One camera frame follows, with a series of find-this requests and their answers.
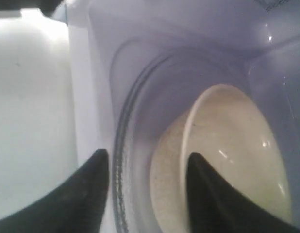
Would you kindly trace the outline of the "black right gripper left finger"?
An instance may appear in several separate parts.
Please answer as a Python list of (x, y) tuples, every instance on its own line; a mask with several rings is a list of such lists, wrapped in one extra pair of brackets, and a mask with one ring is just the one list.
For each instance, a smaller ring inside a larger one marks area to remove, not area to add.
[(109, 155), (98, 149), (65, 182), (0, 220), (0, 233), (98, 233), (109, 189)]

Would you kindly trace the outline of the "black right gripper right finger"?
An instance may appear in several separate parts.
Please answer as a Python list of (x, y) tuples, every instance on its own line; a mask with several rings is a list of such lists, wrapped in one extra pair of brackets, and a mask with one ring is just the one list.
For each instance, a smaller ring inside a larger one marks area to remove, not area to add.
[(188, 158), (186, 194), (193, 233), (300, 233), (233, 188), (196, 152)]

